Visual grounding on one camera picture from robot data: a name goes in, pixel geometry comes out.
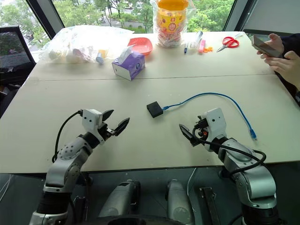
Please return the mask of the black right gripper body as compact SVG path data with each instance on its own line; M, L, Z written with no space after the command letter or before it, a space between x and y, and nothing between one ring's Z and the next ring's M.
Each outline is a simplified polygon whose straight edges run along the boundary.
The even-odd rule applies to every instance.
M202 119L201 116L198 116L198 121L196 122L192 135L196 141L201 143L202 145L205 145L203 141L206 141L208 138L209 132L207 131L208 122L206 119Z

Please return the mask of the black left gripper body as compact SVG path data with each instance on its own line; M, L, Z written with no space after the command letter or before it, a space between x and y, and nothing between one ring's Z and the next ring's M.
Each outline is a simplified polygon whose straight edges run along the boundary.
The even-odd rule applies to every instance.
M97 130L104 141L106 141L108 138L115 134L115 131L113 129L110 129L108 125L104 122L100 124Z

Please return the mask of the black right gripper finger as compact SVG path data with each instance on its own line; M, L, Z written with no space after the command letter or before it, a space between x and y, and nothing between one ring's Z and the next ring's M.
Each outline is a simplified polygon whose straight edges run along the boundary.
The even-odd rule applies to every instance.
M189 129L183 124L179 124L179 127L182 134L189 140L191 145L196 146L196 139L194 138L193 134L190 133Z

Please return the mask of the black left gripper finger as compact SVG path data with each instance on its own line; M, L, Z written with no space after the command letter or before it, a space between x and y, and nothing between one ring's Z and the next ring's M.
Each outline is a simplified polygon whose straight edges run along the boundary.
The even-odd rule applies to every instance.
M102 113L102 122L106 121L113 112L114 112L114 110L106 110L105 112L103 112Z
M118 136L123 132L123 130L127 127L128 123L130 121L130 118L126 118L123 121L121 121L118 126L114 129L114 136Z

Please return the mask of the person's left hand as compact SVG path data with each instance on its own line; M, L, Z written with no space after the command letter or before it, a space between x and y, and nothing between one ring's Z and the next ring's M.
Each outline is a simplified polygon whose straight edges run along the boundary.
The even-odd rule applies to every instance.
M300 57L294 51L288 51L284 58L266 57L264 62L300 90Z

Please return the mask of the person's right hand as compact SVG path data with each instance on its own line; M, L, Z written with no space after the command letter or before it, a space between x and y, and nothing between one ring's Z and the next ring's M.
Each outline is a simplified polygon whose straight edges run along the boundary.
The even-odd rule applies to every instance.
M282 43L282 39L277 34L271 33L269 34L269 40L264 42L265 44L269 45L271 48L275 49L277 52L279 52L279 57L282 56L282 53L284 52L284 46ZM260 55L262 59L265 59L267 57L271 57L271 55L265 54L261 51L257 51L256 54Z

